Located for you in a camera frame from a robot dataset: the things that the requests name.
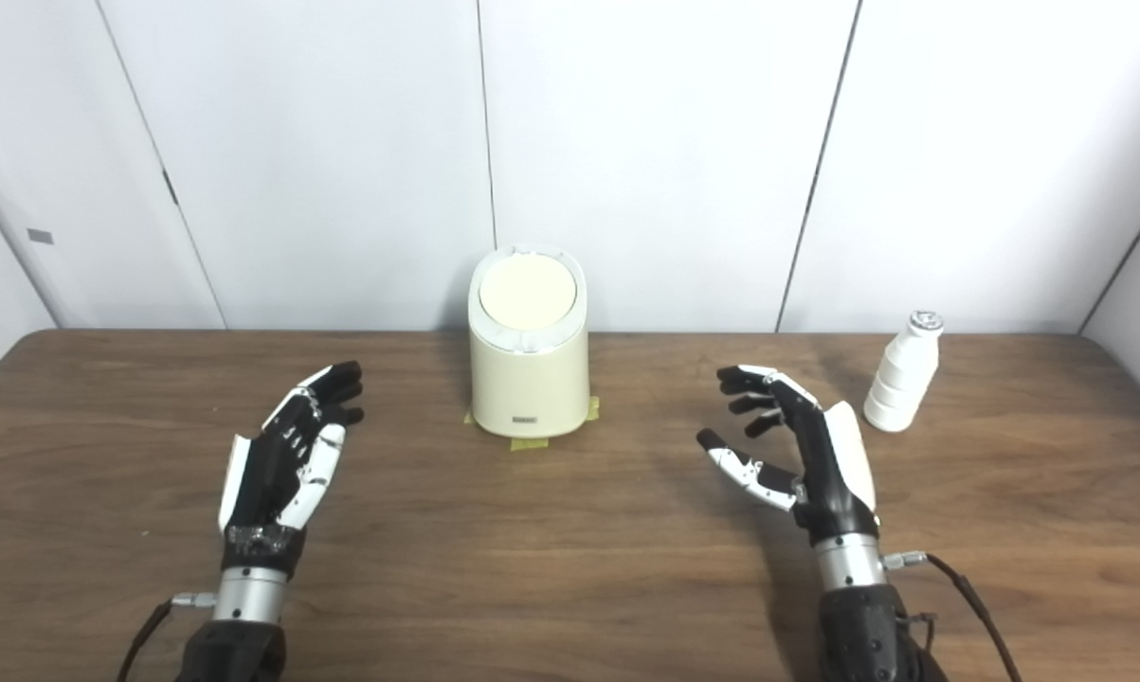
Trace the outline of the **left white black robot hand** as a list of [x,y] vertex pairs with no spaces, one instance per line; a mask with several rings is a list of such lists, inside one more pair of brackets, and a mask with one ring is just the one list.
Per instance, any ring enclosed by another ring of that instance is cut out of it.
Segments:
[[223,569],[294,577],[348,430],[365,416],[352,405],[360,393],[360,363],[337,363],[292,387],[256,436],[233,437],[217,517]]

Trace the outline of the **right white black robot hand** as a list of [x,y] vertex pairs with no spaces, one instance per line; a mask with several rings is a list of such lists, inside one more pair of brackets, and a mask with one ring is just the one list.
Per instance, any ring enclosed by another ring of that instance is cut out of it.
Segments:
[[876,484],[850,404],[824,407],[777,368],[728,366],[716,377],[720,393],[733,397],[731,413],[754,414],[748,438],[785,427],[801,458],[801,471],[791,472],[733,448],[712,430],[699,431],[698,444],[740,492],[793,515],[813,547],[842,535],[878,538]]

